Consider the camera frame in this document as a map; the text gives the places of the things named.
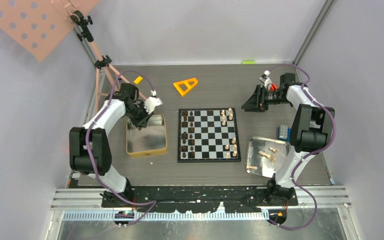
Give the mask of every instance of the blue object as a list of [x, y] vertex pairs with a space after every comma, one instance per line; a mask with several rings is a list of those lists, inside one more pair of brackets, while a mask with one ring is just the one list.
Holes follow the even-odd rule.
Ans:
[[277, 129], [277, 139], [289, 142], [291, 136], [291, 129], [287, 125], [280, 125]]

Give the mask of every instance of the metal tray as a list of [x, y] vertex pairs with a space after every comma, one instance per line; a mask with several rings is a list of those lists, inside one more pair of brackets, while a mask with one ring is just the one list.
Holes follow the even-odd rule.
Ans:
[[[274, 163], [259, 154], [259, 151], [271, 154], [270, 147], [279, 149], [275, 155], [276, 161]], [[248, 143], [245, 169], [250, 174], [271, 178], [285, 162], [288, 152], [289, 144], [285, 141], [253, 136]]]
[[167, 153], [166, 120], [163, 115], [149, 118], [147, 127], [140, 130], [127, 120], [126, 151], [132, 157]]

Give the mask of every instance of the chessboard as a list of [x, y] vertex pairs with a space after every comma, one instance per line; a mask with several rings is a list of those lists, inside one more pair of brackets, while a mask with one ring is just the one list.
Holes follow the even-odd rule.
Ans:
[[179, 109], [178, 141], [178, 163], [241, 161], [234, 108]]

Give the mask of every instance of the chess board border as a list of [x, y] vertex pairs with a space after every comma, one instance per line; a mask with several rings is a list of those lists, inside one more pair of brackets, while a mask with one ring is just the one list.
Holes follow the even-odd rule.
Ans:
[[[221, 111], [232, 109], [233, 113], [233, 124], [234, 124], [234, 134], [236, 136], [236, 145], [237, 145], [237, 157], [232, 158], [182, 158], [182, 111]], [[238, 163], [241, 162], [241, 149], [239, 145], [239, 134], [238, 134], [238, 125], [236, 123], [236, 111], [234, 107], [215, 107], [215, 108], [180, 108], [178, 110], [178, 134], [177, 134], [177, 162], [178, 163]]]

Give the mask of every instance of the table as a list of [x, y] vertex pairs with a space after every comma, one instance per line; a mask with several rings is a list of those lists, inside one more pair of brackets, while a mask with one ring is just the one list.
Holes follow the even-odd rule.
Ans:
[[[158, 97], [163, 101], [155, 114], [165, 117], [168, 138], [168, 153], [159, 156], [132, 158], [126, 153], [126, 120], [121, 118], [108, 136], [112, 165], [128, 178], [133, 186], [140, 185], [265, 185], [268, 178], [246, 172], [248, 140], [252, 136], [277, 138], [281, 124], [292, 125], [295, 109], [289, 104], [270, 105], [267, 112], [244, 112], [242, 104], [254, 92], [258, 78], [273, 65], [226, 64], [226, 65], [147, 65], [116, 66], [119, 71], [135, 70], [149, 77]], [[280, 75], [295, 73], [293, 67], [280, 66], [272, 71], [270, 78], [279, 83]], [[137, 74], [125, 74], [133, 82]], [[173, 87], [174, 82], [197, 78], [199, 83], [186, 96], [181, 97]], [[110, 92], [106, 80], [102, 91]], [[150, 88], [145, 80], [138, 86], [146, 96]], [[226, 163], [177, 163], [178, 110], [190, 108], [235, 108], [241, 147], [241, 162]], [[297, 182], [301, 185], [330, 185], [322, 155], [314, 157], [302, 171]], [[98, 185], [82, 175], [80, 186]]]

